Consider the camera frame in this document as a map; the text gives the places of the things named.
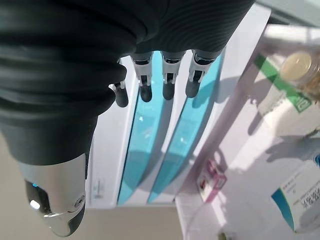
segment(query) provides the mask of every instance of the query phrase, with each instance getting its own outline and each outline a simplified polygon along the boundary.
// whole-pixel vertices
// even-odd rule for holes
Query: robotic hand
[[[125,107],[131,55],[145,102],[151,55],[163,56],[172,99],[180,61],[193,50],[194,97],[254,0],[2,0],[0,128],[25,179],[30,206],[52,231],[71,235],[85,211],[85,179],[98,115]]]

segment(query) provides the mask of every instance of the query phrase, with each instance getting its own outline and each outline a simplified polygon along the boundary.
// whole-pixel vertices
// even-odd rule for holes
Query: small pink box
[[[216,161],[209,159],[196,181],[202,200],[211,203],[226,181],[227,178],[219,170]]]

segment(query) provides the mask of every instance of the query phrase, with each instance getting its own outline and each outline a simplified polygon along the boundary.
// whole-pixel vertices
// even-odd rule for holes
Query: white plastic panel
[[[156,141],[158,146],[154,146],[154,149],[156,150],[152,152],[150,163],[144,173],[143,180],[140,186],[135,190],[134,194],[125,203],[126,206],[143,206],[147,204],[150,191],[154,185],[159,169],[164,160],[165,153],[168,149],[170,140],[177,125],[180,113],[184,107],[184,103],[186,100],[185,89],[189,76],[189,66],[192,56],[192,51],[188,50],[181,60],[179,74],[175,81],[175,92],[173,100],[166,100],[164,102],[165,111],[163,113],[168,116],[171,115],[170,121],[168,125],[166,122],[164,122],[164,126],[159,126],[159,128],[163,129],[163,131],[167,131],[165,138],[163,141]],[[172,200],[169,200],[163,201],[160,204],[173,205],[174,203],[172,202]]]
[[[117,205],[139,88],[131,58],[122,58],[121,64],[127,69],[125,84],[129,104],[121,108],[114,102],[98,118],[86,181],[88,208],[105,209]]]
[[[188,166],[184,171],[161,193],[154,203],[172,202],[177,192],[182,187],[186,176],[191,170],[195,159],[211,148],[212,129],[223,111],[229,96],[232,94],[236,84],[244,72],[244,69],[256,48],[256,45],[265,29],[271,11],[267,8],[254,4],[237,27],[226,45],[224,60],[222,64],[220,82],[216,84],[217,97],[213,105],[211,115],[206,128],[194,149],[193,158],[189,159]]]

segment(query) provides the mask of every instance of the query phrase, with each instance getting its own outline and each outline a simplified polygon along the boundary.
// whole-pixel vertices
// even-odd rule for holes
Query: screw
[[[78,208],[81,206],[82,202],[85,200],[85,196],[79,197],[79,199],[75,202],[74,207]]]

